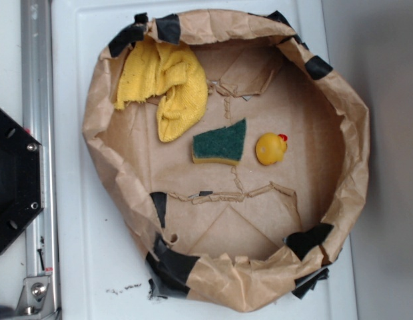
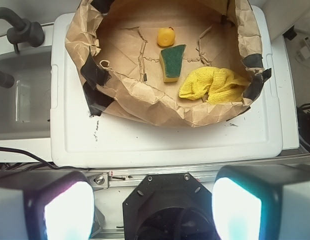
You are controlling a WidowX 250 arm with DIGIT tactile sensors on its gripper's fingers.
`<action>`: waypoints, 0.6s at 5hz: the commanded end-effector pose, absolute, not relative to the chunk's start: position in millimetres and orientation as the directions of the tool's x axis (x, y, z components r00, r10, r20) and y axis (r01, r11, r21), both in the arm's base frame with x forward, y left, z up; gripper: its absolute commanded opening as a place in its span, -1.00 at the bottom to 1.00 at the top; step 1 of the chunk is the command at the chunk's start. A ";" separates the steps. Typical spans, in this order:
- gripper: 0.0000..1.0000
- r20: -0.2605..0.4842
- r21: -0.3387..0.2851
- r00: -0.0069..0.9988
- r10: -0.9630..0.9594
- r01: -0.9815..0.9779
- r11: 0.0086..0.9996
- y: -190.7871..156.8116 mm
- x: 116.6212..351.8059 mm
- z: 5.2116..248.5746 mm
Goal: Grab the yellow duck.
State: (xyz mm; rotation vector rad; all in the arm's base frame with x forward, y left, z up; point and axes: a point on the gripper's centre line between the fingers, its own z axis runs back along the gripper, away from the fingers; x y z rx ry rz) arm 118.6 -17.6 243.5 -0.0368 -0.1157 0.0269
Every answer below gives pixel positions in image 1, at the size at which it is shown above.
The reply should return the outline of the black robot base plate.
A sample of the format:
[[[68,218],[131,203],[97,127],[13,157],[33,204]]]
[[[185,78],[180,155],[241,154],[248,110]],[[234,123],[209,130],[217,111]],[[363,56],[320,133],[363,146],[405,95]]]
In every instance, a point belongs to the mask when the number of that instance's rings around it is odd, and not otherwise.
[[[42,209],[41,144],[0,108],[0,255]]]

